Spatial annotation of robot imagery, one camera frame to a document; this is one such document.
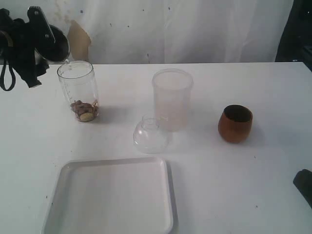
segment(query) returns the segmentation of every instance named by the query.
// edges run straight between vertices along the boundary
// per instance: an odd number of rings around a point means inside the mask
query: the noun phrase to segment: white curtain
[[[92,63],[274,61],[293,0],[1,0],[13,18],[41,6],[91,39]]]

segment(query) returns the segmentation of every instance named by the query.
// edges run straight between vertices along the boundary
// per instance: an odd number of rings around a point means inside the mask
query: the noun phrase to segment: white tabletop
[[[153,74],[172,67],[195,83],[191,121],[160,155],[172,171],[172,233],[311,233],[312,209],[293,185],[298,171],[312,170],[312,74],[304,64],[95,65],[101,108],[89,123],[66,106],[57,67],[39,78],[42,86],[28,89],[18,78],[13,91],[0,92],[1,233],[40,233],[67,161],[147,156],[133,147],[133,130],[153,109]],[[217,131],[223,108],[235,103],[254,116],[242,144]]]

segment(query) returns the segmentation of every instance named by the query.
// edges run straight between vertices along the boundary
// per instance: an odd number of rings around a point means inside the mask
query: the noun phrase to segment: wooden cup
[[[240,143],[247,139],[253,123],[252,112],[240,105],[227,106],[220,118],[218,131],[230,143]]]

